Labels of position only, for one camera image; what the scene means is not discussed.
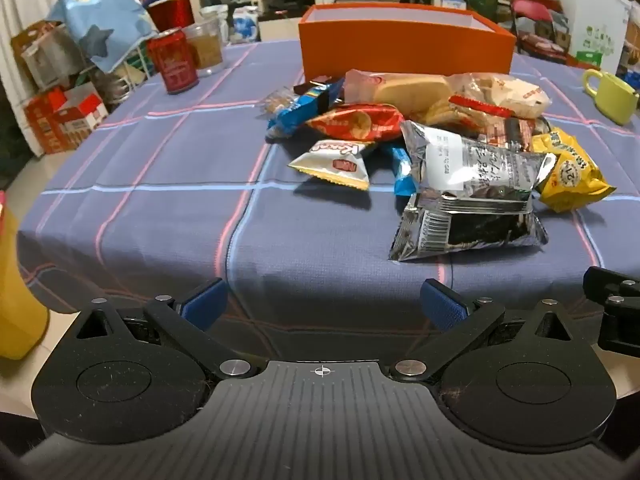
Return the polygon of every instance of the purple tablecloth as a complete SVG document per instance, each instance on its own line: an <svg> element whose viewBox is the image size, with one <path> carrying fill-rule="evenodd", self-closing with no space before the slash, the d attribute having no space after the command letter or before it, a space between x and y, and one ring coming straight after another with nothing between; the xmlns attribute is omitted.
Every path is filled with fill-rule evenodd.
<svg viewBox="0 0 640 480"><path fill-rule="evenodd" d="M512 63L551 97L549 120L578 138L617 192L568 214L540 206L550 237L540 250L397 263L387 256L400 213L381 154L367 160L371 188L361 192L287 167L314 142L310 132L265 143L255 103L301 80L299 43L236 46L228 57L229 69L177 96L153 78L49 182L18 235L22 276L44 305L72 312L104 296L133 306L221 276L231 295L212 330L239 350L286 354L295 340L331 354L338 333L403 352L433 333L418 305L425 278L511 308L556 298L593 338L587 267L640 276L640 121L620 128L603 117L579 70Z"/></svg>

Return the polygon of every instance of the silver snack package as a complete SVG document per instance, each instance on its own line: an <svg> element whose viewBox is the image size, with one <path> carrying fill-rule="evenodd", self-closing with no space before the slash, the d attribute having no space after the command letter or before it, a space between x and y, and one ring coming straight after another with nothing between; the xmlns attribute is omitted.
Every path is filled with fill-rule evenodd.
<svg viewBox="0 0 640 480"><path fill-rule="evenodd" d="M493 247L544 245L548 236L533 212L460 214L419 194L409 199L389 259L402 262L438 254Z"/></svg>
<svg viewBox="0 0 640 480"><path fill-rule="evenodd" d="M446 130L403 121L412 177L424 198L446 200L450 213L521 214L543 153L515 153Z"/></svg>

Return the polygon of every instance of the gray ribbed plate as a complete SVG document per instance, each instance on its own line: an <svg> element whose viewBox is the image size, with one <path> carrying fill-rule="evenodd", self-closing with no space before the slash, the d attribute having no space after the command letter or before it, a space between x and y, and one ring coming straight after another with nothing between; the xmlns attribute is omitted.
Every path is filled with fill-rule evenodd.
<svg viewBox="0 0 640 480"><path fill-rule="evenodd" d="M23 460L43 480L596 480L621 467L595 446L522 455L482 444L427 388L371 362L270 362L257 377L221 382L163 436L94 446L54 435Z"/></svg>

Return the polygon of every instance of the red soda can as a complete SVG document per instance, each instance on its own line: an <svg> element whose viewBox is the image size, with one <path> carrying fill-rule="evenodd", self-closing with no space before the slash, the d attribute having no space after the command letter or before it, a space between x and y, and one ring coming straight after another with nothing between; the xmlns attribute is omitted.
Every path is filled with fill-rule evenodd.
<svg viewBox="0 0 640 480"><path fill-rule="evenodd" d="M148 40L146 46L168 94L179 94L198 84L198 74L187 37L171 28Z"/></svg>

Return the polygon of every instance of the mug handle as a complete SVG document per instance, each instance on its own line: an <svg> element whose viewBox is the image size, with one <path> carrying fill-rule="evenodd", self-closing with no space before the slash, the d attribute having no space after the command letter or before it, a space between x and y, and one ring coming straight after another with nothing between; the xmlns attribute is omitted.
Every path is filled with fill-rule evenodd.
<svg viewBox="0 0 640 480"><path fill-rule="evenodd" d="M602 72L594 68L585 70L582 74L582 86L584 86L584 91L587 92L587 94L589 94L591 97L596 97L597 92L589 86L589 79L591 79L592 77L601 79Z"/></svg>

